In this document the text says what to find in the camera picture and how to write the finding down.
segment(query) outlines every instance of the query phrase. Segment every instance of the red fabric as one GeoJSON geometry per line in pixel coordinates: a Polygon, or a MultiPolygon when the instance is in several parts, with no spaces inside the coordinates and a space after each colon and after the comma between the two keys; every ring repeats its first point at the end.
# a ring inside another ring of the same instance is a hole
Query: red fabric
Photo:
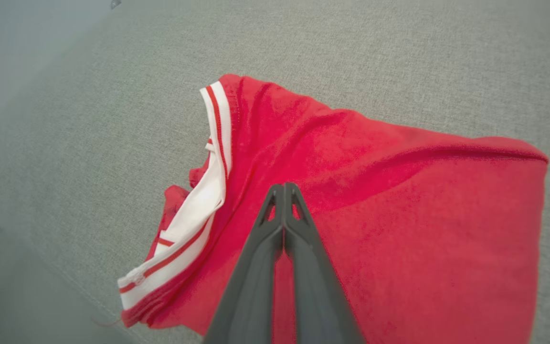
{"type": "MultiPolygon", "coordinates": [[[[518,140],[370,120],[248,77],[220,81],[232,121],[225,203],[203,253],[124,311],[127,326],[205,334],[267,190],[294,182],[367,342],[528,341],[544,154],[518,140]]],[[[168,224],[185,196],[166,196],[168,224]]],[[[274,341],[290,343],[292,265],[282,257],[274,341]]]]}

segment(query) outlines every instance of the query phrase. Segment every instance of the red cloth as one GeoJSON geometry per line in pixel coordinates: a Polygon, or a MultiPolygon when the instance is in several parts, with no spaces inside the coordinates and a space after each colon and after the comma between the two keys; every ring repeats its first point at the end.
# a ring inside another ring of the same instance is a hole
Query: red cloth
{"type": "MultiPolygon", "coordinates": [[[[123,313],[205,334],[266,192],[299,185],[363,335],[373,344],[529,340],[547,157],[330,109],[225,75],[233,168],[198,259],[123,313]]],[[[190,173],[190,179],[202,176],[190,173]]],[[[161,228],[186,194],[166,193],[161,228]]],[[[274,340],[295,339],[292,264],[275,268],[274,340]]]]}

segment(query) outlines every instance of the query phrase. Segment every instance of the wall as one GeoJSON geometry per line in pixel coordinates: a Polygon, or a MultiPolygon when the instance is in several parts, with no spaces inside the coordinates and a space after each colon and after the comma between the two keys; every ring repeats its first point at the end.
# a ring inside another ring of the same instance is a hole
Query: wall
{"type": "Polygon", "coordinates": [[[0,0],[0,109],[109,12],[109,0],[0,0]]]}

